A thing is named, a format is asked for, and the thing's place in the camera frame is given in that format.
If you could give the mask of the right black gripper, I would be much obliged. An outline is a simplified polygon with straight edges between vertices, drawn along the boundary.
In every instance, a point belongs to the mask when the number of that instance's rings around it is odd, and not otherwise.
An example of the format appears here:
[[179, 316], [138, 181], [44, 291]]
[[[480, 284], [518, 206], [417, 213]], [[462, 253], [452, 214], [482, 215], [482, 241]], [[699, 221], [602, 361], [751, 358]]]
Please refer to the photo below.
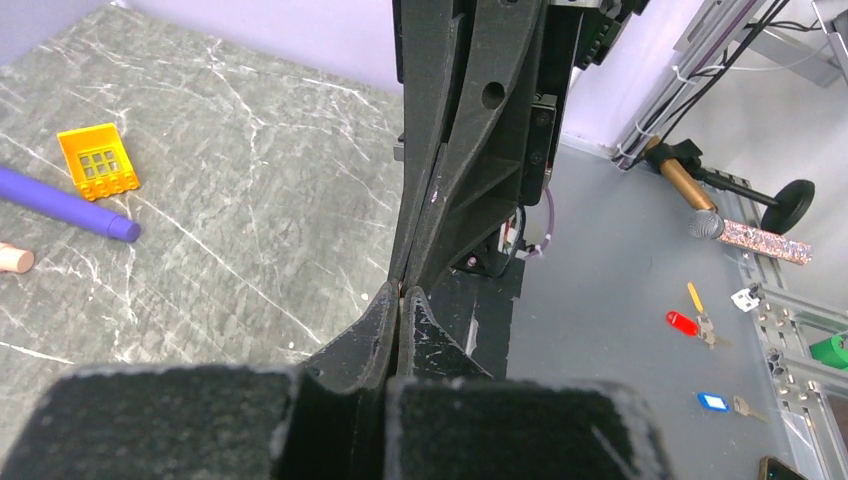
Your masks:
[[514, 212], [500, 186], [525, 140], [519, 202], [539, 203], [573, 71], [601, 64], [648, 4], [393, 3], [404, 142], [391, 279], [430, 287]]

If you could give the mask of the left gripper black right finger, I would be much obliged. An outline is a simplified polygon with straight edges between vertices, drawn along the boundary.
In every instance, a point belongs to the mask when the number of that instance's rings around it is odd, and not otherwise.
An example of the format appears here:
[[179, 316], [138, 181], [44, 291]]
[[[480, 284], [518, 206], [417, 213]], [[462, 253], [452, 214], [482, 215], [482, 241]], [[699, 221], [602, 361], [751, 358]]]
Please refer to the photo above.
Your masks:
[[408, 291], [387, 385], [388, 479], [671, 479], [644, 398], [618, 382], [495, 380]]

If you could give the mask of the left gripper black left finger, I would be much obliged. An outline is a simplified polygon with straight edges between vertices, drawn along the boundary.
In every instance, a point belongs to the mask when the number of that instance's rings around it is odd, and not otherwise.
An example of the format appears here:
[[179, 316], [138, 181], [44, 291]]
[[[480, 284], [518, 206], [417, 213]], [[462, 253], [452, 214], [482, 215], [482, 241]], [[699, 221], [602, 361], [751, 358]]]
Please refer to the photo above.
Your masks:
[[41, 397], [5, 479], [378, 479], [399, 314], [381, 286], [300, 365], [88, 366]]

